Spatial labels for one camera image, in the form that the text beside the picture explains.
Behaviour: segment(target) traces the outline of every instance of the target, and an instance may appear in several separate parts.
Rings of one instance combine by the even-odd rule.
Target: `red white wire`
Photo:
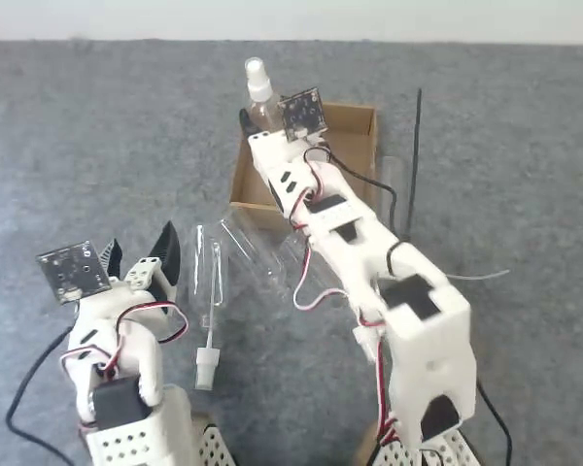
[[[119,317],[117,317],[117,322],[115,323],[115,330],[117,332],[117,349],[115,349],[115,352],[113,353],[110,360],[108,361],[108,364],[106,364],[106,366],[104,367],[104,375],[106,377],[110,377],[110,375],[112,374],[112,370],[117,366],[117,363],[119,361],[120,351],[122,349],[123,340],[124,340],[123,336],[119,333],[119,327],[120,327],[121,321],[132,313],[135,313],[138,311],[150,310],[150,309],[160,309],[160,308],[170,308],[170,309],[175,310],[177,312],[177,314],[179,314],[180,317],[182,318],[182,320],[184,321],[184,324],[175,333],[171,334],[170,336],[168,336],[166,338],[158,340],[157,341],[158,343],[164,344],[164,343],[173,342],[173,341],[181,338],[188,331],[188,329],[189,329],[188,318],[182,312],[182,310],[179,308],[179,306],[177,306],[172,301],[155,301],[152,303],[138,304],[136,306],[132,306],[131,308],[126,309],[125,311],[123,311],[122,313],[119,314]]]
[[[378,342],[378,349],[376,351],[376,391],[378,395],[378,427],[376,430],[376,439],[380,442],[381,446],[384,446],[399,438],[393,426],[396,419],[389,417],[389,408],[387,406],[382,340]]]
[[[305,187],[304,189],[302,189],[302,191],[300,192],[300,195],[298,196],[298,198],[293,203],[293,207],[291,207],[291,211],[290,211],[290,224],[291,224],[291,226],[293,227],[294,230],[298,230],[300,228],[304,228],[305,226],[307,226],[306,224],[298,224],[298,223],[295,223],[294,220],[293,220],[293,216],[295,215],[295,211],[298,208],[298,206],[300,205],[300,203],[306,199],[306,197],[309,195],[310,192],[311,192],[311,188],[310,187]]]
[[[304,281],[307,278],[307,273],[309,272],[309,263],[311,262],[311,247],[309,246],[309,244],[307,243],[306,245],[306,249],[304,252],[304,260],[302,261],[302,274],[300,275],[300,281],[298,282],[298,285],[296,286],[295,290],[293,291],[293,305],[299,309],[300,311],[313,311],[315,308],[317,308],[320,303],[322,303],[322,301],[324,301],[328,296],[332,296],[333,294],[341,294],[343,296],[348,297],[348,293],[341,289],[341,288],[327,288],[324,291],[322,291],[317,298],[315,298],[310,304],[307,305],[303,305],[303,304],[298,304],[298,292],[300,291],[300,288],[302,288],[302,285],[304,284]]]
[[[168,336],[166,338],[158,340],[157,342],[163,344],[163,343],[175,341],[178,338],[182,337],[188,331],[188,328],[189,328],[188,318],[182,312],[182,310],[179,308],[179,306],[177,306],[172,301],[155,301],[152,303],[138,304],[136,306],[132,306],[131,308],[126,309],[125,311],[123,311],[122,313],[119,314],[119,317],[117,317],[117,322],[115,324],[115,330],[117,331],[117,334],[119,334],[119,325],[120,325],[121,321],[124,318],[126,318],[127,316],[129,316],[130,314],[135,313],[137,311],[146,311],[146,310],[151,310],[151,309],[162,309],[162,308],[169,308],[169,309],[176,311],[177,314],[179,314],[180,317],[182,318],[182,320],[184,321],[184,324],[175,333],[171,334],[170,336]]]
[[[67,371],[67,359],[69,359],[70,357],[79,356],[87,352],[100,353],[106,359],[106,365],[108,365],[108,361],[112,358],[112,356],[107,351],[104,351],[97,345],[86,345],[85,347],[69,349],[60,356],[60,366],[62,367],[63,372],[67,374],[67,376],[69,376],[69,372]]]

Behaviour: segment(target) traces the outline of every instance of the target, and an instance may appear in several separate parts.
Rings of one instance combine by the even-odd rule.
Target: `white wall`
[[[0,39],[583,44],[583,0],[247,2],[250,10],[240,0],[0,0]]]

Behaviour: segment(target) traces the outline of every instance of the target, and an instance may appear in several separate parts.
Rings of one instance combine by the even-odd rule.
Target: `white bottle cap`
[[[246,78],[248,79],[249,94],[255,102],[265,102],[274,92],[268,75],[265,73],[263,60],[256,56],[246,60]]]
[[[211,390],[214,385],[216,367],[221,351],[216,348],[199,348],[196,350],[196,385],[197,390]]]

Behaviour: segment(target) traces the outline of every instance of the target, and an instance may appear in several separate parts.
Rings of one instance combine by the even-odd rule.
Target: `clear plastic bottle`
[[[246,108],[249,118],[262,131],[280,131],[283,129],[283,117],[277,104],[281,96],[272,90],[263,60],[254,56],[246,60],[244,66],[251,96],[251,102]]]

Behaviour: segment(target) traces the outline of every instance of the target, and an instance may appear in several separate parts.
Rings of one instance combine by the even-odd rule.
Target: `circuit board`
[[[278,105],[288,142],[327,129],[322,99],[316,87],[286,97]]]
[[[90,241],[51,250],[37,256],[60,304],[110,289],[110,281]]]

